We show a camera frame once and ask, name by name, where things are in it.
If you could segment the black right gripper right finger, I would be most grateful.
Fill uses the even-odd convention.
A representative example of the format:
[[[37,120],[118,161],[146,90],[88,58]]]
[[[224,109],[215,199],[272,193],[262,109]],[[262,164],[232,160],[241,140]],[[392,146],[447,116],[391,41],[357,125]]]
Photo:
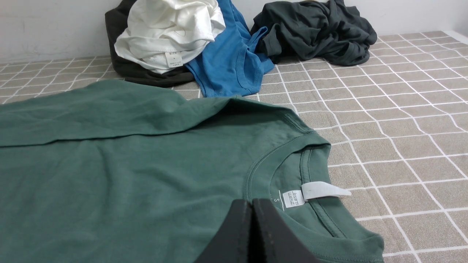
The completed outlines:
[[[268,199],[253,199],[260,239],[267,263],[319,263],[286,225]]]

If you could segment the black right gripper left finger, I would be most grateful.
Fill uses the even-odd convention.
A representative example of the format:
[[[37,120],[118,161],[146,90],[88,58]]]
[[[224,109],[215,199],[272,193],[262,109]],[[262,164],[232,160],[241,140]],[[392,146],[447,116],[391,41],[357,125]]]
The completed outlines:
[[[221,227],[196,263],[247,263],[252,226],[252,207],[246,200],[234,200]]]

